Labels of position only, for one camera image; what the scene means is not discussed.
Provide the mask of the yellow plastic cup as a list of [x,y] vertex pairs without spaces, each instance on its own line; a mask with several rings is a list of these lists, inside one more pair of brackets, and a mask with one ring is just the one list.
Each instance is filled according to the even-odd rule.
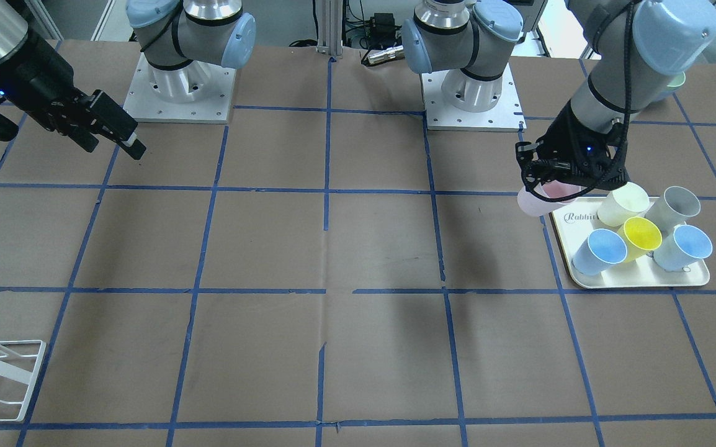
[[649,252],[656,251],[663,241],[659,227],[642,216],[628,218],[619,227],[617,234],[627,247],[624,263],[630,263]]

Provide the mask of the pale green plastic cup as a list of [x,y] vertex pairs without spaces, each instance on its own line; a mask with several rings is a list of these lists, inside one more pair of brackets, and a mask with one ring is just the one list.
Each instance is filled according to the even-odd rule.
[[611,191],[597,209],[599,220],[609,227],[620,227],[626,220],[647,211],[650,197],[633,182]]

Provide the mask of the grey plastic cup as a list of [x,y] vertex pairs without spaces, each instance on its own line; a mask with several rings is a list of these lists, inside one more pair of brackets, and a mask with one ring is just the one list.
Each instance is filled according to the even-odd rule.
[[701,212],[698,197],[681,186],[670,186],[645,213],[645,218],[654,223],[662,232],[686,222]]

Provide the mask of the light blue cup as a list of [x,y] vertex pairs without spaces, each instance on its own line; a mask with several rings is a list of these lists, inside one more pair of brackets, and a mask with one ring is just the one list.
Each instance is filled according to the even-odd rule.
[[609,229],[599,228],[583,241],[571,263],[580,273],[594,276],[619,265],[627,257],[628,248],[622,237]]
[[710,237],[693,225],[678,225],[661,246],[653,252],[653,260],[665,271],[681,271],[696,261],[712,255]]

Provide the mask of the aluminium frame post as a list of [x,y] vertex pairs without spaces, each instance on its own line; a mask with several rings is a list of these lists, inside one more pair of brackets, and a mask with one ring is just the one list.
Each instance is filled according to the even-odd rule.
[[316,51],[335,60],[343,56],[344,1],[315,1]]

